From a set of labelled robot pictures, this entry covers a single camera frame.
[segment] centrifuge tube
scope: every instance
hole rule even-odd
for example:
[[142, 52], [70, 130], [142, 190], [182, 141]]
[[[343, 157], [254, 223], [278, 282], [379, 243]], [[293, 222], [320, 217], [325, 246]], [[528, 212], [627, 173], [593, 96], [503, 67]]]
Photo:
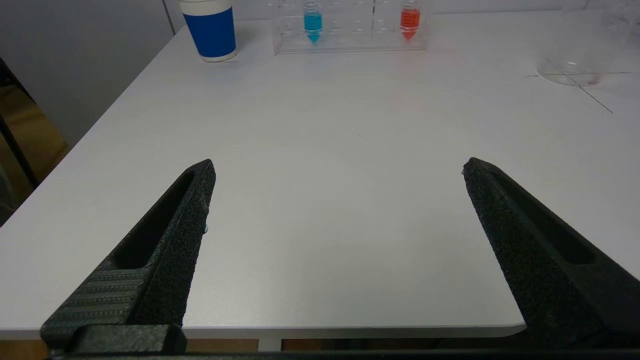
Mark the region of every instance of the centrifuge tube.
[[305, 0], [305, 33], [316, 44], [322, 32], [322, 14], [314, 0]]
[[420, 3], [419, 0], [404, 0], [402, 9], [402, 19], [400, 21], [400, 32], [407, 42], [409, 42], [420, 26]]

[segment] clear glass container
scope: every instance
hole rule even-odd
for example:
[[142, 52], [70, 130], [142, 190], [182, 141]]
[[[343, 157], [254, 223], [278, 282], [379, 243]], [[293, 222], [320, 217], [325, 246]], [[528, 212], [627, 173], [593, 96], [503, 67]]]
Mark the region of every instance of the clear glass container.
[[597, 84], [639, 19], [640, 0], [565, 0], [538, 72], [564, 85]]

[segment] red liquid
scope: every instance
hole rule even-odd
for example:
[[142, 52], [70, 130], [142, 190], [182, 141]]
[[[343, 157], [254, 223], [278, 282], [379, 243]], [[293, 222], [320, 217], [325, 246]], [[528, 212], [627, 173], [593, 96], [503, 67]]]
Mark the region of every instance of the red liquid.
[[401, 27], [402, 35], [404, 36], [407, 42], [409, 42], [409, 40], [413, 38], [415, 33], [418, 31], [419, 26], [420, 26], [420, 10], [406, 9], [406, 8], [403, 9], [400, 27]]

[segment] white table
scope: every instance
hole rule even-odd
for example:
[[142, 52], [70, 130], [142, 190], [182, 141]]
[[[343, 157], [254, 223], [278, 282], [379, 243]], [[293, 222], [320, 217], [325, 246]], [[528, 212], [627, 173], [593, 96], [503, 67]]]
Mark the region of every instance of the white table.
[[471, 156], [640, 276], [640, 46], [618, 64], [635, 74], [589, 89], [612, 114], [534, 76], [551, 15], [435, 17], [427, 53], [273, 56], [268, 23], [240, 22], [238, 57], [217, 64], [183, 29], [0, 229], [0, 338], [37, 337], [205, 158], [191, 338], [522, 330], [466, 193]]

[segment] wall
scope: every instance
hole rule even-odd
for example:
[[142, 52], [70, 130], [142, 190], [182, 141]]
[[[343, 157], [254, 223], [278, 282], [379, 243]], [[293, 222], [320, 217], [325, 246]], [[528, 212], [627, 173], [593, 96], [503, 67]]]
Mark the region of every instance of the wall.
[[[558, 10], [564, 0], [433, 0], [435, 13]], [[267, 19], [269, 0], [234, 0], [238, 20]]]
[[70, 146], [172, 36], [161, 0], [0, 3], [0, 56]]

